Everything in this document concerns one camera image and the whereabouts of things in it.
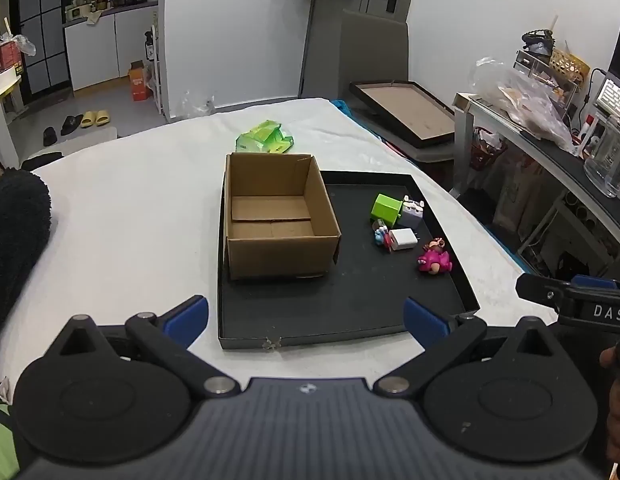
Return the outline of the pink bear figurine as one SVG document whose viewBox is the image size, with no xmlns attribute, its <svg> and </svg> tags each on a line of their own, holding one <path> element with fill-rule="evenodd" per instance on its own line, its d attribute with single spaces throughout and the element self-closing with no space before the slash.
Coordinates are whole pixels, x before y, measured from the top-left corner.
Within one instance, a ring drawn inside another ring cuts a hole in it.
<svg viewBox="0 0 620 480">
<path fill-rule="evenodd" d="M 452 260 L 446 251 L 446 242 L 437 237 L 424 246 L 424 252 L 417 258 L 417 269 L 420 272 L 432 275 L 449 273 L 452 270 Z"/>
</svg>

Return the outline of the white charger block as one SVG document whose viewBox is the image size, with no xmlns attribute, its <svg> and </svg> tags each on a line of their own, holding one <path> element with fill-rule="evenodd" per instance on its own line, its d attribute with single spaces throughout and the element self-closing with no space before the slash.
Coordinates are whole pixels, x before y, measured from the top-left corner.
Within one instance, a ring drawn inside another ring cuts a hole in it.
<svg viewBox="0 0 620 480">
<path fill-rule="evenodd" d="M 412 249 L 418 244 L 418 238 L 410 228 L 390 230 L 389 236 L 390 247 L 393 252 Z"/>
</svg>

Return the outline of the red blue figure toy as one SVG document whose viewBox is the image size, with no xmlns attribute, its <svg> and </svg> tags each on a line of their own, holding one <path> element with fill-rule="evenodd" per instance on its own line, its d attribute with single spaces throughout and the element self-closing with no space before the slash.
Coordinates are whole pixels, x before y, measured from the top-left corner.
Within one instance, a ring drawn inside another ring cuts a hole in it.
<svg viewBox="0 0 620 480">
<path fill-rule="evenodd" d="M 375 219 L 372 223 L 375 244 L 391 252 L 390 229 L 383 219 Z"/>
</svg>

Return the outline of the brown cardboard box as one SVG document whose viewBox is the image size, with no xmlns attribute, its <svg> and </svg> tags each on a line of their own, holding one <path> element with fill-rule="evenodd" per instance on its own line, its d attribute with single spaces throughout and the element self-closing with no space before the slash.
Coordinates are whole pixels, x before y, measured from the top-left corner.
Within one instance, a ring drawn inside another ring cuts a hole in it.
<svg viewBox="0 0 620 480">
<path fill-rule="evenodd" d="M 341 239 L 314 156 L 226 156 L 223 255 L 232 280 L 323 275 Z"/>
</svg>

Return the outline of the black shallow tray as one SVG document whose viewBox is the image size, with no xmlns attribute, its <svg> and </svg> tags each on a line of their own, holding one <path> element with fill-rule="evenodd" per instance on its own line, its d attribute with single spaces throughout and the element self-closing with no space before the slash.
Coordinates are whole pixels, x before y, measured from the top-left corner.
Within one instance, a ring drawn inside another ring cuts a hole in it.
<svg viewBox="0 0 620 480">
<path fill-rule="evenodd" d="M 413 298 L 442 316 L 478 310 L 461 263 L 444 275 L 418 272 L 418 249 L 375 245 L 370 211 L 377 196 L 424 194 L 410 174 L 331 171 L 322 174 L 342 230 L 339 255 L 316 278 L 229 277 L 218 264 L 218 341 L 225 350 L 270 350 L 332 344 L 403 332 L 403 304 Z"/>
</svg>

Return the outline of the lavender bunny cube toy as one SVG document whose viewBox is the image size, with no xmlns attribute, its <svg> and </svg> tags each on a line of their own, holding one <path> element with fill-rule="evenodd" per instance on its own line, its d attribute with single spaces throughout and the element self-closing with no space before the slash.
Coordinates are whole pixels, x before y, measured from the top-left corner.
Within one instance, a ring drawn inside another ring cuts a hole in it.
<svg viewBox="0 0 620 480">
<path fill-rule="evenodd" d="M 398 218 L 400 226 L 416 231 L 423 220 L 424 207 L 425 203 L 422 200 L 412 200 L 410 196 L 404 196 Z"/>
</svg>

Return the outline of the grey side desk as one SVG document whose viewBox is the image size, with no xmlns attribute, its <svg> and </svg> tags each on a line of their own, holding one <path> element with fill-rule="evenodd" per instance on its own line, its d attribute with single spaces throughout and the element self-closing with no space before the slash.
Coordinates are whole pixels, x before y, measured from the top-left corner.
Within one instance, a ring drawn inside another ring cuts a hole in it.
<svg viewBox="0 0 620 480">
<path fill-rule="evenodd" d="M 620 200 L 595 189 L 582 160 L 478 96 L 457 94 L 452 110 L 451 193 L 524 268 L 620 280 Z"/>
</svg>

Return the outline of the green cube toy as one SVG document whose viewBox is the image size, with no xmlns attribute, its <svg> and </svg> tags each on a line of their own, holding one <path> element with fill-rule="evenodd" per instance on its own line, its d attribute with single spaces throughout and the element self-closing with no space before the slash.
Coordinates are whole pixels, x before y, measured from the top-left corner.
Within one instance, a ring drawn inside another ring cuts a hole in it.
<svg viewBox="0 0 620 480">
<path fill-rule="evenodd" d="M 371 218 L 382 220 L 391 228 L 400 217 L 402 201 L 384 194 L 378 194 L 371 210 Z"/>
</svg>

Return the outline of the clear plastic jug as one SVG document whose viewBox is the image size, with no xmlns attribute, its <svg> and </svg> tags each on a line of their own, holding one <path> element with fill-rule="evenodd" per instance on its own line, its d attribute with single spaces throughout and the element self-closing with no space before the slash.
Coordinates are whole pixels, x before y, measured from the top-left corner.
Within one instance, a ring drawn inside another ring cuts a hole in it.
<svg viewBox="0 0 620 480">
<path fill-rule="evenodd" d="M 620 116 L 608 118 L 601 140 L 584 162 L 590 182 L 606 197 L 615 198 L 620 191 Z"/>
</svg>

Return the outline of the black fuzzy sleeve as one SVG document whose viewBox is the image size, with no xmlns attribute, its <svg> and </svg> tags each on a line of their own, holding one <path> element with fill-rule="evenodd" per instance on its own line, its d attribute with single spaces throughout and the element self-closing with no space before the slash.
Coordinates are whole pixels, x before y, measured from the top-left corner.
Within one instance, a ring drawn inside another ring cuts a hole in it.
<svg viewBox="0 0 620 480">
<path fill-rule="evenodd" d="M 0 337 L 50 233 L 48 187 L 29 171 L 5 170 L 0 177 Z"/>
</svg>

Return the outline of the clear plastic bag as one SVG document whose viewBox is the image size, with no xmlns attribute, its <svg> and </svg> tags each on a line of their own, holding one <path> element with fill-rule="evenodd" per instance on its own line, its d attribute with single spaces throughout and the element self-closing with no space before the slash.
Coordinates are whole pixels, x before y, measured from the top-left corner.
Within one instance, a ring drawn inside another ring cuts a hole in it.
<svg viewBox="0 0 620 480">
<path fill-rule="evenodd" d="M 481 58 L 470 71 L 470 86 L 476 96 L 502 110 L 535 138 L 577 155 L 572 135 L 542 84 L 494 58 Z"/>
</svg>

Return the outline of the black framed board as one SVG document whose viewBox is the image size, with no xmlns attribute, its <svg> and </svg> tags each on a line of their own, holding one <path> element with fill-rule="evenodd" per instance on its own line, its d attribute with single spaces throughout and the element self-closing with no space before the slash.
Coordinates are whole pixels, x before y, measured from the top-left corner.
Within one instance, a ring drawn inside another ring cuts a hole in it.
<svg viewBox="0 0 620 480">
<path fill-rule="evenodd" d="M 352 82 L 350 92 L 414 148 L 454 140 L 454 113 L 414 81 Z"/>
</svg>

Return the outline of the yellow slipper pair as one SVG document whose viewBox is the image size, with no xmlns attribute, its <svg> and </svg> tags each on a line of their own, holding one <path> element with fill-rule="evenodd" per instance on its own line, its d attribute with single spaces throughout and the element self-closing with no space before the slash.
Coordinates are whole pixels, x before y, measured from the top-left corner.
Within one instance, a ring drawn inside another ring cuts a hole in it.
<svg viewBox="0 0 620 480">
<path fill-rule="evenodd" d="M 83 129 L 101 127 L 109 123 L 110 116 L 107 110 L 88 110 L 82 116 L 80 127 Z"/>
</svg>

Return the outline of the black slipper pair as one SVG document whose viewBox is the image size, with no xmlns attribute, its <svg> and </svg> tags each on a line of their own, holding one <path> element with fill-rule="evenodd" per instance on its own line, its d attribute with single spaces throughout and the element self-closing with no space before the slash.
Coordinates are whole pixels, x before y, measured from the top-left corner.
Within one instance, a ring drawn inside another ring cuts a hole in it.
<svg viewBox="0 0 620 480">
<path fill-rule="evenodd" d="M 82 115 L 67 116 L 60 127 L 60 135 L 68 136 L 81 126 Z M 47 148 L 57 142 L 57 132 L 53 127 L 46 127 L 42 133 L 43 146 Z"/>
</svg>

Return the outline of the grey chair back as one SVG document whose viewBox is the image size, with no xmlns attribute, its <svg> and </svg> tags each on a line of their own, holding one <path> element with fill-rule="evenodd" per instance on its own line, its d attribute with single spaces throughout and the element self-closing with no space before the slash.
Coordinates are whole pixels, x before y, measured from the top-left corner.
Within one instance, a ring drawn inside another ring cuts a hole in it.
<svg viewBox="0 0 620 480">
<path fill-rule="evenodd" d="M 409 78 L 408 24 L 367 13 L 342 12 L 337 97 L 350 96 L 352 82 Z"/>
</svg>

